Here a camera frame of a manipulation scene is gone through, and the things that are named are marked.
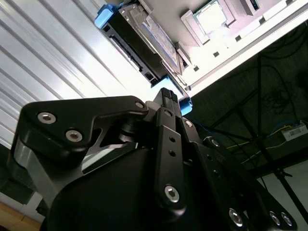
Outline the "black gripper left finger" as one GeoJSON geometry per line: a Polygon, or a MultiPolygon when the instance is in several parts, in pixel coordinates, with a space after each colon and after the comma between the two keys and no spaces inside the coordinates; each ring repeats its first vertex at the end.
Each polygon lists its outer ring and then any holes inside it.
{"type": "Polygon", "coordinates": [[[153,101],[142,102],[134,96],[118,96],[62,101],[29,103],[22,108],[13,142],[13,158],[42,195],[50,210],[55,197],[73,181],[97,170],[130,151],[141,147],[132,136],[124,133],[128,122],[120,122],[115,129],[120,139],[112,144],[102,144],[101,131],[94,132],[87,151],[82,151],[83,135],[75,128],[61,128],[54,137],[53,129],[59,125],[57,106],[177,106],[176,94],[161,89],[153,101]]]}

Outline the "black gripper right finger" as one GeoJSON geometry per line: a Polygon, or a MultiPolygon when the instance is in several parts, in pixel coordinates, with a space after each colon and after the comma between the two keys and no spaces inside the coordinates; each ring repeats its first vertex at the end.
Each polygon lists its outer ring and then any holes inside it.
{"type": "Polygon", "coordinates": [[[177,120],[189,162],[187,209],[173,231],[295,231],[286,209],[212,137],[200,139],[195,126],[177,120]]]}

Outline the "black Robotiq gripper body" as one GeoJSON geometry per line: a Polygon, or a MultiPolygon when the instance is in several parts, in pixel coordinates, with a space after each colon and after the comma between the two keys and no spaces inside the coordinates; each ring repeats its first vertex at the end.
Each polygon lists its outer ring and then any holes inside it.
{"type": "Polygon", "coordinates": [[[120,139],[115,131],[128,122],[126,135],[141,144],[97,170],[65,186],[55,197],[44,221],[47,231],[172,231],[187,209],[189,162],[177,128],[177,106],[151,109],[133,106],[60,105],[59,125],[83,135],[87,151],[95,131],[102,144],[120,139]]]}

